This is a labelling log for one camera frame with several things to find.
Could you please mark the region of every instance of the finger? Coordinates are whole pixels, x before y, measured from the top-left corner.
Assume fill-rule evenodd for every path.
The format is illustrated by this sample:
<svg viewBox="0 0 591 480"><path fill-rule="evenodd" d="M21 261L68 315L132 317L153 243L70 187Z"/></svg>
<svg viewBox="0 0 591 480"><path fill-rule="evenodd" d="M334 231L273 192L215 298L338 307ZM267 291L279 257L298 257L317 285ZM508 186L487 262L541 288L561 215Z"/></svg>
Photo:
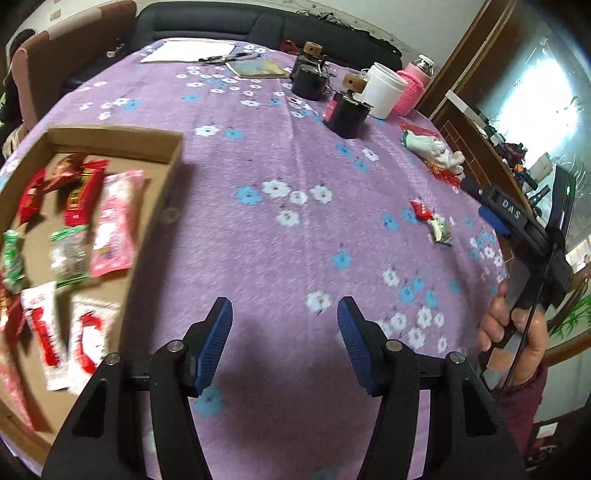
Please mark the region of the finger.
<svg viewBox="0 0 591 480"><path fill-rule="evenodd" d="M494 297L488 308L488 313L492 315L503 327L509 325L509 307L505 297Z"/></svg>
<svg viewBox="0 0 591 480"><path fill-rule="evenodd" d="M492 346L492 341L484 330L478 330L476 343L478 344L481 352L487 352Z"/></svg>
<svg viewBox="0 0 591 480"><path fill-rule="evenodd" d="M500 342L505 336L505 329L503 326L489 313L484 315L480 328L484 330L495 343Z"/></svg>

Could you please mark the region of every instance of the sleeve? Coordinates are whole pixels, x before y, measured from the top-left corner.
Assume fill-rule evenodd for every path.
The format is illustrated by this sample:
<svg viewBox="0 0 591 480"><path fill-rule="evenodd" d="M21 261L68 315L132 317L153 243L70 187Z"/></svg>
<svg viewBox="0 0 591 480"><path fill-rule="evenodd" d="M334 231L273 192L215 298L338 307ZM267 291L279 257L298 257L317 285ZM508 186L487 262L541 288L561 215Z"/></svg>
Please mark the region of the sleeve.
<svg viewBox="0 0 591 480"><path fill-rule="evenodd" d="M542 361L533 377L524 384L506 390L497 405L522 455L530 439L535 413L541 403L547 377L548 366ZM494 392L493 397L496 398L498 394L499 392Z"/></svg>

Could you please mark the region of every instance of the candy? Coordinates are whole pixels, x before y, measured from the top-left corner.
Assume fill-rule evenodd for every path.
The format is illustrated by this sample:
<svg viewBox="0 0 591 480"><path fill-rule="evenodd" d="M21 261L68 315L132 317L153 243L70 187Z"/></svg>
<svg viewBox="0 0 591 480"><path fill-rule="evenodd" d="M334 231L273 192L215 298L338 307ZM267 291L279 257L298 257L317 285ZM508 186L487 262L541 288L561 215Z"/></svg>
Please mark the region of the candy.
<svg viewBox="0 0 591 480"><path fill-rule="evenodd" d="M18 224L27 223L41 211L45 169L39 170L31 179L18 204Z"/></svg>
<svg viewBox="0 0 591 480"><path fill-rule="evenodd" d="M62 158L53 169L51 180L47 183L43 191L45 193L52 192L78 180L80 178L82 162L84 162L85 158L85 153L73 153Z"/></svg>
<svg viewBox="0 0 591 480"><path fill-rule="evenodd" d="M68 391L79 395L109 353L107 338L119 314L119 305L80 295L75 295L72 303L74 312L70 327Z"/></svg>
<svg viewBox="0 0 591 480"><path fill-rule="evenodd" d="M6 230L4 232L4 255L2 275L4 276L3 285L11 293L19 293L22 290L22 281L25 274L22 272L22 256L17 247L20 236L15 230Z"/></svg>
<svg viewBox="0 0 591 480"><path fill-rule="evenodd" d="M133 232L137 223L143 170L129 170L105 179L90 275L100 277L134 263Z"/></svg>
<svg viewBox="0 0 591 480"><path fill-rule="evenodd" d="M89 278L86 256L87 225L72 226L51 235L51 269L57 276L57 287Z"/></svg>
<svg viewBox="0 0 591 480"><path fill-rule="evenodd" d="M22 308L37 338L46 387L50 391L68 386L67 351L57 327L55 292L56 282L51 281L21 293Z"/></svg>
<svg viewBox="0 0 591 480"><path fill-rule="evenodd" d="M422 222L433 220L433 214L421 199L413 199L410 201L410 204L413 206L414 214L419 220Z"/></svg>
<svg viewBox="0 0 591 480"><path fill-rule="evenodd" d="M100 190L105 179L108 160L87 162L82 165L80 180L82 184L68 195L64 210L64 223L67 226L88 225Z"/></svg>

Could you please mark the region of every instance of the screw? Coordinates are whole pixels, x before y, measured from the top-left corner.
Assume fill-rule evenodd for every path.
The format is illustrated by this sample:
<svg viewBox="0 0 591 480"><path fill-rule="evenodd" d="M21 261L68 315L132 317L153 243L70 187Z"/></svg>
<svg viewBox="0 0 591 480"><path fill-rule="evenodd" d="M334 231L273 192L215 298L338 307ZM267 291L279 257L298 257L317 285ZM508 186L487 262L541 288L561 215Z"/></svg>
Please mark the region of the screw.
<svg viewBox="0 0 591 480"><path fill-rule="evenodd" d="M184 348L184 343L181 340L173 340L168 343L166 348L172 353L180 352Z"/></svg>
<svg viewBox="0 0 591 480"><path fill-rule="evenodd" d="M386 348L391 352L399 352L402 350L402 344L398 340L388 340L386 342Z"/></svg>
<svg viewBox="0 0 591 480"><path fill-rule="evenodd" d="M107 358L105 358L105 363L107 365L117 365L120 360L121 356L118 353L110 353L107 355Z"/></svg>
<svg viewBox="0 0 591 480"><path fill-rule="evenodd" d="M455 364L462 364L466 360L466 357L463 356L460 352L452 352L449 354L449 359L454 362Z"/></svg>

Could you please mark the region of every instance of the purple tablecloth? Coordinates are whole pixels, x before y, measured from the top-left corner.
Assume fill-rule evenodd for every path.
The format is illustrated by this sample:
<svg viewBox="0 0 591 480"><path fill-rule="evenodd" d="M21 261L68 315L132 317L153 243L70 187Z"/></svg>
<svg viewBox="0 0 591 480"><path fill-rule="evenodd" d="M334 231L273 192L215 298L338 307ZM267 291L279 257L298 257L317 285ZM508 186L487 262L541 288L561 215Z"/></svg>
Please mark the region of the purple tablecloth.
<svg viewBox="0 0 591 480"><path fill-rule="evenodd" d="M322 124L326 101L293 97L288 80L141 64L158 45L63 98L9 159L0 188L51 125L182 132L170 199L181 217L162 223L148 246L123 348L154 351L182 338L217 296L228 297L234 323L216 377L191 401L213 477L356 478L379 400L356 382L338 300L353 296L366 318L417 352L474 349L505 275L496 236L470 197L401 146L399 117L368 117L362 138L345 141ZM260 51L282 67L294 61ZM405 120L434 129L416 112ZM449 221L452 247L433 243L412 213L415 197ZM427 426L422 395L411 477L422 471ZM144 427L148 471L158 476Z"/></svg>

